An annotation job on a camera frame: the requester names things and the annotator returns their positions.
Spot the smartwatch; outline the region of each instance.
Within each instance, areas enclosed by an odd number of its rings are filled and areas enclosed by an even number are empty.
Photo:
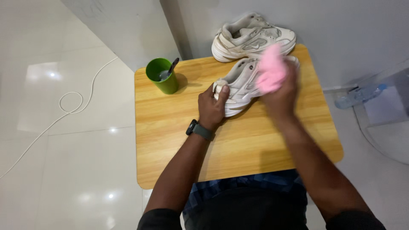
[[[193,119],[192,122],[190,122],[190,125],[186,130],[186,135],[189,136],[191,133],[199,134],[200,136],[204,137],[209,141],[212,141],[215,136],[212,131],[209,131],[201,127],[195,119]]]

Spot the green plastic cup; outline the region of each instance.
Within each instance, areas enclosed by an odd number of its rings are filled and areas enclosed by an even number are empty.
[[[151,60],[146,67],[146,75],[148,76],[149,80],[153,82],[164,94],[173,94],[179,88],[174,70],[169,77],[163,81],[160,81],[160,73],[162,71],[168,71],[171,65],[172,63],[168,59],[155,58]]]

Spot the plastic bottle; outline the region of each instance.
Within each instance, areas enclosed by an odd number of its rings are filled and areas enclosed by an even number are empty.
[[[354,105],[365,103],[370,99],[379,96],[387,86],[385,84],[369,85],[351,91],[348,95],[335,100],[335,106],[340,109],[346,109]]]

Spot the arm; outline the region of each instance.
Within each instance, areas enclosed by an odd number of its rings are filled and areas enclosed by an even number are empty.
[[[287,62],[289,73],[283,86],[263,96],[267,112],[281,131],[294,164],[324,220],[346,210],[371,213],[350,181],[315,144],[294,114],[297,70]]]
[[[229,97],[228,86],[222,88],[219,99],[213,98],[213,85],[199,95],[199,125],[215,132],[225,116],[225,103]],[[156,181],[145,212],[168,208],[182,212],[197,181],[210,141],[192,133],[170,160]]]

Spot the black watch face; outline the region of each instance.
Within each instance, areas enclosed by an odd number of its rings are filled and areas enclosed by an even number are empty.
[[[195,125],[197,124],[197,121],[195,119],[192,120],[192,122],[190,122],[189,127],[186,130],[186,135],[190,135],[193,131],[193,128],[195,127]]]

